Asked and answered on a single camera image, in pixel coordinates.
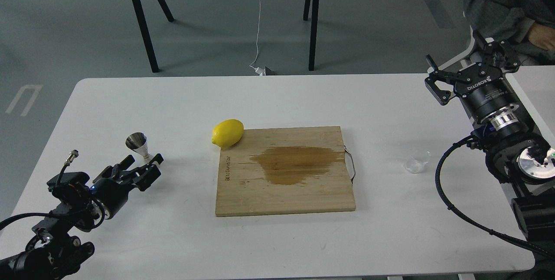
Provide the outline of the person's bare hand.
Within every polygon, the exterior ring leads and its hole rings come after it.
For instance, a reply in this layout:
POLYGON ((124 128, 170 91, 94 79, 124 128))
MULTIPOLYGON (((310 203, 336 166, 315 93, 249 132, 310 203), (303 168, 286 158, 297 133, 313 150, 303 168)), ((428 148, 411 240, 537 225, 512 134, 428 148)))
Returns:
POLYGON ((534 23, 526 34, 529 42, 536 47, 545 51, 553 51, 555 49, 555 29, 534 23))

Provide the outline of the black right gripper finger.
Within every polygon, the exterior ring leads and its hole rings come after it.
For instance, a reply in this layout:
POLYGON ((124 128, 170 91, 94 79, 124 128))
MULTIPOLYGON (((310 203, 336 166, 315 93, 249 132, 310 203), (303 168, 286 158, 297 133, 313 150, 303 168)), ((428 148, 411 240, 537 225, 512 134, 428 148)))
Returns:
POLYGON ((448 104, 452 98, 465 98, 464 94, 458 94, 455 89, 458 82, 465 82, 464 76, 461 73, 447 72, 438 68, 437 64, 432 59, 431 55, 425 56, 428 64, 432 68, 432 73, 429 73, 424 82, 426 88, 430 91, 432 96, 436 98, 438 103, 442 106, 448 104), (441 90, 436 82, 443 82, 453 86, 453 90, 441 90))
POLYGON ((501 69, 502 72, 517 72, 521 61, 512 45, 507 41, 490 42, 478 30, 473 30, 473 38, 482 50, 482 62, 478 63, 481 72, 488 72, 490 67, 501 69))

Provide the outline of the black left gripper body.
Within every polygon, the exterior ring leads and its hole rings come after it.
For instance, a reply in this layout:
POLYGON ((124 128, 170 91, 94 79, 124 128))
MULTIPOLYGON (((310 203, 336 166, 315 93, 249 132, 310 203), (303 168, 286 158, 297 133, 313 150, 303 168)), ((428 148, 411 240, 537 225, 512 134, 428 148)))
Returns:
POLYGON ((135 189, 134 179, 139 168, 124 171, 123 165, 107 166, 90 187, 93 199, 99 201, 106 219, 112 219, 127 203, 129 192, 135 189))

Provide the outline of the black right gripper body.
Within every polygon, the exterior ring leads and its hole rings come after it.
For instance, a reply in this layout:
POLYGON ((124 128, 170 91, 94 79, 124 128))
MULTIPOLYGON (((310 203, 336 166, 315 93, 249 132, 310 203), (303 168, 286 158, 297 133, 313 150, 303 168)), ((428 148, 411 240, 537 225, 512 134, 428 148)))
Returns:
POLYGON ((472 124, 483 124, 501 110, 514 111, 520 99, 500 68, 473 64, 457 72, 457 96, 472 124))

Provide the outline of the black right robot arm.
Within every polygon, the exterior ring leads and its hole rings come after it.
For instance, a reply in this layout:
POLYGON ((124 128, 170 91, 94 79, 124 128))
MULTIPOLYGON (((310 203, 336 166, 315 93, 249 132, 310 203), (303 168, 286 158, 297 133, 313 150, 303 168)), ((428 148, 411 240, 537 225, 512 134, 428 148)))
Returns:
POLYGON ((507 80, 508 73, 521 66, 517 53, 508 41, 487 40, 472 29, 466 53, 454 59, 466 61, 465 67, 448 72, 450 63, 438 67, 430 55, 426 60, 430 65, 426 88, 440 105, 459 99, 473 127, 470 135, 452 144, 438 162, 434 181, 443 203, 460 219, 490 235, 554 260, 553 253, 536 245, 554 240, 554 193, 535 194, 528 188, 554 181, 554 150, 507 80), (477 223, 446 196, 441 170, 448 156, 462 146, 481 150, 493 177, 512 186, 516 197, 511 207, 524 240, 477 223))

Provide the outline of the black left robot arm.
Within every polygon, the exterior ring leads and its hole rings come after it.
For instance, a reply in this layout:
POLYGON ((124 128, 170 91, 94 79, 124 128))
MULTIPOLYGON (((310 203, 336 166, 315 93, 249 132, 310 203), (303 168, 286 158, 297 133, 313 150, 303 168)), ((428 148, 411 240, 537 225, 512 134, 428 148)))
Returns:
POLYGON ((61 280, 78 272, 95 253, 95 245, 83 243, 69 231, 76 228, 90 232, 113 218, 127 203, 131 190, 145 191, 158 179, 164 161, 158 153, 145 165, 131 168, 135 160, 128 155, 120 163, 107 166, 88 186, 87 173, 67 172, 77 156, 74 150, 58 175, 47 182, 48 191, 60 201, 55 209, 12 215, 1 222, 1 228, 6 228, 24 218, 42 217, 32 227, 34 237, 25 250, 1 260, 3 280, 61 280))

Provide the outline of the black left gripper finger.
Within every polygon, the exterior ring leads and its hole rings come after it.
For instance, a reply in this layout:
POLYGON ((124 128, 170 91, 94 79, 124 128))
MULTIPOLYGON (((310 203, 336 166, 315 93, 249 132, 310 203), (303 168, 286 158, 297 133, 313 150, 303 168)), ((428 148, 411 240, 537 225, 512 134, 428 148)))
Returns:
POLYGON ((160 176, 160 165, 164 158, 161 153, 157 153, 149 163, 133 168, 130 172, 130 186, 139 191, 146 191, 160 176))
POLYGON ((107 166, 104 169, 104 176, 119 176, 121 172, 126 171, 134 162, 134 157, 129 154, 121 162, 113 166, 107 166))

